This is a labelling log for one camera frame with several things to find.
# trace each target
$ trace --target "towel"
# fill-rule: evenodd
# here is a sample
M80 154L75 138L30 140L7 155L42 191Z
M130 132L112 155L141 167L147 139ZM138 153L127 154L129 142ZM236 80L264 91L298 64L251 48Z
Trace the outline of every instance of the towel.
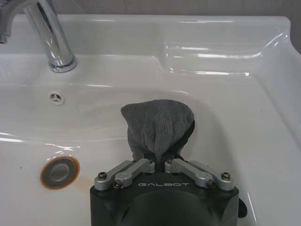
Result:
M121 108L121 114L128 124L127 140L134 161L149 152L158 162L171 149L179 154L194 130L192 110L175 100L128 104Z

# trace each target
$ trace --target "faucet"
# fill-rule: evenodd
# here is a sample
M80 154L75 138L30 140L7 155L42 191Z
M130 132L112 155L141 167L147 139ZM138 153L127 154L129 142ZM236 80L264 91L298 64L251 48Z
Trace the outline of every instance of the faucet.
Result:
M77 60L71 53L51 0L0 0L0 43L7 43L12 20L21 9L40 37L50 69L63 73L75 68Z

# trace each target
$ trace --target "sink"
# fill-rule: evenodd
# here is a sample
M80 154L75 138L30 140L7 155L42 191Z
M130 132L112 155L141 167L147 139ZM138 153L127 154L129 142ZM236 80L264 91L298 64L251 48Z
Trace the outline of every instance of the sink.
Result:
M73 71L48 69L23 15L0 45L0 225L89 226L95 176L132 159L121 107L153 99L193 110L182 154L232 174L248 207L238 225L299 224L301 56L288 19L59 19L79 61ZM41 171L60 156L76 158L79 175L47 189Z

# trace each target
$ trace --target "drain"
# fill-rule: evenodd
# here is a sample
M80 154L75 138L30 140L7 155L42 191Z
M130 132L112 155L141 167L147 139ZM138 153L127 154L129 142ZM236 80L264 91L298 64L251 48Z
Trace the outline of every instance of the drain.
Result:
M79 162L69 156L55 158L41 173L41 181L47 188L63 188L71 184L79 173Z
M64 97L59 92L51 91L48 93L48 97L54 105L62 105L64 103Z

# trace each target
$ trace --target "metal bracket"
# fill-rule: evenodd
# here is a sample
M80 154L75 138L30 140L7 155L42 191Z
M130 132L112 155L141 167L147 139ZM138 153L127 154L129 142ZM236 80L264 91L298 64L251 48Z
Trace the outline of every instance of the metal bracket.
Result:
M184 173L194 180L195 184L204 188L215 187L214 179L210 173L203 172L181 159L173 159L165 162L165 172Z
M234 189L234 180L230 177L229 173L220 173L198 161L190 161L189 164L199 170L203 170L204 172L211 174L219 189L224 191L231 191Z
M140 173L153 173L155 172L155 162L148 159L140 159L131 167L123 172L115 175L114 187L125 188L131 186L133 179Z
M98 176L94 179L94 187L98 191L104 191L111 187L113 184L115 175L120 171L126 170L128 167L133 165L134 162L132 161L124 161L123 163L119 164L115 168L111 169L107 173L103 173L102 177Z

